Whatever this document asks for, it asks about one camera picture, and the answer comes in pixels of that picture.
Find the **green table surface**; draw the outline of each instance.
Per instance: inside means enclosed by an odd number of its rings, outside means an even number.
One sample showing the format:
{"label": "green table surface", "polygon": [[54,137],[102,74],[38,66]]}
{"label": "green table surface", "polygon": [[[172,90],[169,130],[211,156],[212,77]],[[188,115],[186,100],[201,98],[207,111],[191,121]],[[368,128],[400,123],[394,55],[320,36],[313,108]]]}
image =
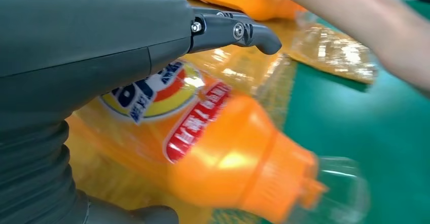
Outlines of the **green table surface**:
{"label": "green table surface", "polygon": [[[407,3],[430,19],[430,5]],[[360,163],[365,223],[430,223],[430,100],[403,81],[381,69],[365,88],[300,64],[284,132],[320,156]]]}

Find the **gray handheld tool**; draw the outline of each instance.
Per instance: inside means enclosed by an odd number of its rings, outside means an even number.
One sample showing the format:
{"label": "gray handheld tool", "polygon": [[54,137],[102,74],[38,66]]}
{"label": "gray handheld tool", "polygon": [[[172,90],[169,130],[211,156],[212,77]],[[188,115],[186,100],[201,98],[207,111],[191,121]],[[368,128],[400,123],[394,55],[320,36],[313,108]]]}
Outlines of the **gray handheld tool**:
{"label": "gray handheld tool", "polygon": [[177,223],[167,207],[129,212],[77,191],[64,119],[186,53],[280,49],[265,26],[225,14],[186,0],[0,0],[0,224]]}

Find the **bottle label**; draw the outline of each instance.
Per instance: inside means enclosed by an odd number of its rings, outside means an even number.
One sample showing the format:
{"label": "bottle label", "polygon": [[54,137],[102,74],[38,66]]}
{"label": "bottle label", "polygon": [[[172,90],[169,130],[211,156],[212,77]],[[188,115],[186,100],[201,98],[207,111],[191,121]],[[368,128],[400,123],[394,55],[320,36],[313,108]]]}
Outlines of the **bottle label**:
{"label": "bottle label", "polygon": [[167,117],[191,103],[204,86],[201,74],[177,60],[157,74],[102,95],[114,112],[139,125],[147,119]]}
{"label": "bottle label", "polygon": [[214,121],[224,107],[232,88],[217,82],[184,114],[164,142],[164,155],[172,162],[180,160],[202,135],[206,125]]}

